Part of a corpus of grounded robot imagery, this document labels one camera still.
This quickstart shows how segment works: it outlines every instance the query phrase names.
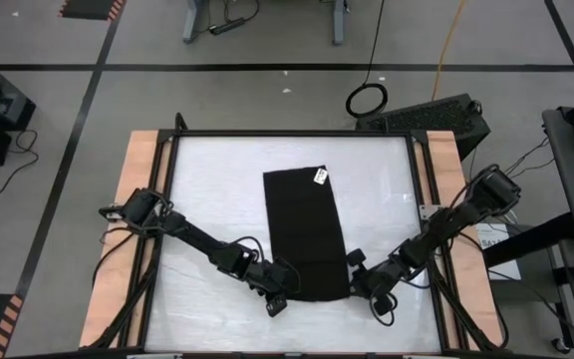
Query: metal stand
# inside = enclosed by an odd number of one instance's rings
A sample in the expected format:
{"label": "metal stand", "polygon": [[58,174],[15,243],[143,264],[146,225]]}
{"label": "metal stand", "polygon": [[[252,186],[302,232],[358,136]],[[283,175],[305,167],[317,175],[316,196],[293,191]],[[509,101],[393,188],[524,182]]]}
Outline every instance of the metal stand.
{"label": "metal stand", "polygon": [[205,5],[206,0],[187,0],[187,14],[185,15],[185,27],[183,28],[183,42],[185,44],[191,43],[197,31],[196,20]]}
{"label": "metal stand", "polygon": [[347,0],[334,1],[334,41],[333,44],[342,45],[345,41],[345,13],[347,12]]}
{"label": "metal stand", "polygon": [[[190,44],[196,38],[196,23],[207,0],[187,0],[187,14],[183,27],[183,42]],[[338,46],[345,42],[345,13],[349,11],[347,0],[334,0],[334,40]]]}
{"label": "metal stand", "polygon": [[486,266],[505,263],[534,251],[559,243],[562,239],[574,239],[574,218],[564,213],[543,224],[528,229],[484,250]]}

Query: keyboard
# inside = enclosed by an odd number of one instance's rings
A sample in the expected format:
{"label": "keyboard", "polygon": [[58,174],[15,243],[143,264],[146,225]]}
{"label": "keyboard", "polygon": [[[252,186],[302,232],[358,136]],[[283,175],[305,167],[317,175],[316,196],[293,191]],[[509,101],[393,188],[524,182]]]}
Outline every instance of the keyboard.
{"label": "keyboard", "polygon": [[385,121],[389,130],[451,130],[456,135],[473,130],[470,112],[458,100],[441,102],[421,108],[384,113],[369,121],[369,130],[382,131]]}

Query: black towel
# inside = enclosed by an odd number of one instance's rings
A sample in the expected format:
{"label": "black towel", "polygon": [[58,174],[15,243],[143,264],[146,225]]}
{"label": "black towel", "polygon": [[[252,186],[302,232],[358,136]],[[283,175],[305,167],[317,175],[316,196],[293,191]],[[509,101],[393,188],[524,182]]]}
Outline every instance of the black towel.
{"label": "black towel", "polygon": [[263,174],[271,251],[301,280],[290,299],[329,301],[349,296],[345,242],[324,166]]}

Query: tag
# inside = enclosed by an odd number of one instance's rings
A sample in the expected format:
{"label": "tag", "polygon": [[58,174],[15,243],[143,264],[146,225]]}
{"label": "tag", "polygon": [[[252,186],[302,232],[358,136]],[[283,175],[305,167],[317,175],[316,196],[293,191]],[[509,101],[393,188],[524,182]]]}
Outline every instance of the tag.
{"label": "tag", "polygon": [[316,176],[314,177],[314,182],[317,184],[325,184],[325,180],[327,180],[327,174],[327,171],[318,169]]}

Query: black line on floor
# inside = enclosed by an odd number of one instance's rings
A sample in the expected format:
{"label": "black line on floor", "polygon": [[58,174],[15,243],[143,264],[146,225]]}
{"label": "black line on floor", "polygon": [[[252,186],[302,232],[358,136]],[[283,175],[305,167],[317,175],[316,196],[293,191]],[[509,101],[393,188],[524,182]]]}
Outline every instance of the black line on floor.
{"label": "black line on floor", "polygon": [[[0,71],[235,72],[235,71],[367,71],[369,64],[0,64]],[[434,72],[436,64],[374,64],[374,71]],[[567,73],[574,65],[443,65],[443,72]]]}
{"label": "black line on floor", "polygon": [[564,26],[564,22],[562,21],[553,0],[544,0],[544,4],[546,4],[546,9],[548,9],[548,13],[550,14],[553,23],[555,24],[555,28],[557,29],[557,33],[559,33],[559,37],[562,39],[564,43],[564,47],[568,52],[568,56],[570,60],[573,62],[574,65],[574,45],[573,41],[570,39],[570,35],[566,30],[566,26]]}
{"label": "black line on floor", "polygon": [[117,20],[113,21],[106,34],[106,39],[101,48],[97,64],[95,66],[92,77],[90,78],[90,83],[86,89],[86,93],[77,113],[77,118],[70,132],[70,137],[68,138],[68,144],[64,151],[64,155],[61,158],[61,163],[59,164],[59,170],[57,171],[57,176],[50,190],[50,195],[48,197],[48,202],[44,208],[44,212],[41,215],[41,220],[39,221],[39,226],[37,232],[35,233],[35,238],[33,239],[32,246],[30,247],[30,252],[26,258],[26,263],[21,272],[19,278],[19,283],[17,284],[16,293],[21,297],[25,298],[30,289],[30,284],[32,278],[37,270],[37,265],[39,263],[39,257],[43,250],[44,244],[46,243],[46,238],[48,237],[48,232],[50,231],[50,226],[52,225],[52,220],[55,217],[55,212],[57,211],[57,205],[59,204],[59,199],[61,198],[61,193],[63,192],[64,185],[66,183],[66,178],[68,177],[68,172],[70,171],[70,166],[72,165],[73,158],[75,157],[75,151],[79,145],[79,139],[81,138],[81,133],[84,130],[84,125],[88,119],[88,113],[92,105],[92,101],[95,98],[95,93],[97,92],[97,87],[101,81],[101,76],[103,74],[103,65],[108,60],[108,55],[110,54],[110,48],[117,34],[117,28],[119,27],[119,21],[121,20],[121,15],[123,14],[123,9],[120,12]]}

